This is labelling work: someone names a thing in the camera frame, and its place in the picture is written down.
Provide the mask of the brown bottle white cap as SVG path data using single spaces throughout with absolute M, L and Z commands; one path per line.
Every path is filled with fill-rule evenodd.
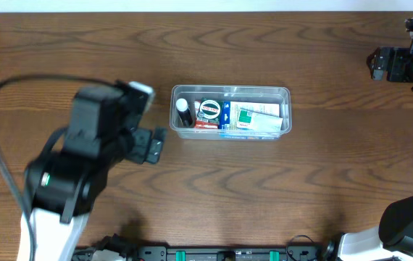
M 175 102 L 176 110 L 178 112 L 181 123 L 190 128 L 193 125 L 193 118 L 186 99 L 178 99 Z

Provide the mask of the red medicine box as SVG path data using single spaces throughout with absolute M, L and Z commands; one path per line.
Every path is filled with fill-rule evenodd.
M 196 116 L 196 121 L 194 124 L 194 128 L 199 128 L 199 129 L 218 129 L 218 124 L 215 123 L 209 123 L 209 122 L 205 122 L 200 120 L 198 113 L 199 113 L 199 109 L 200 109 L 200 101 L 195 101 L 194 102 L 194 107 L 195 107 L 195 116 Z

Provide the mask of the dark green round-logo box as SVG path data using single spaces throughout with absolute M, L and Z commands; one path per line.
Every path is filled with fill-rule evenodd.
M 220 124 L 223 102 L 215 99 L 203 98 L 196 113 L 197 118 L 206 123 Z

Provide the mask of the blue fever patch box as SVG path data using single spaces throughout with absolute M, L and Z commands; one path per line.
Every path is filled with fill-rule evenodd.
M 220 118 L 220 136 L 222 138 L 234 139 L 277 139 L 280 136 L 280 131 L 264 132 L 254 130 L 238 129 L 236 127 L 238 115 L 241 109 L 261 113 L 264 115 L 271 115 L 275 117 L 280 116 L 280 105 L 269 103 L 253 103 L 242 101 L 224 101 L 222 114 Z

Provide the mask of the white green medicine box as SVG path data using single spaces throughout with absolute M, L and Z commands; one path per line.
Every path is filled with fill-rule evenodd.
M 251 131 L 280 131 L 283 118 L 271 115 L 264 115 L 257 112 L 241 109 L 238 115 L 236 127 L 238 129 Z

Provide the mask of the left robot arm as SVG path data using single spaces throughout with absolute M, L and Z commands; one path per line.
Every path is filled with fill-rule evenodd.
M 72 100 L 70 123 L 55 130 L 25 169 L 17 258 L 71 260 L 108 173 L 123 160 L 159 161 L 166 130 L 139 128 L 155 92 L 139 82 L 87 86 Z

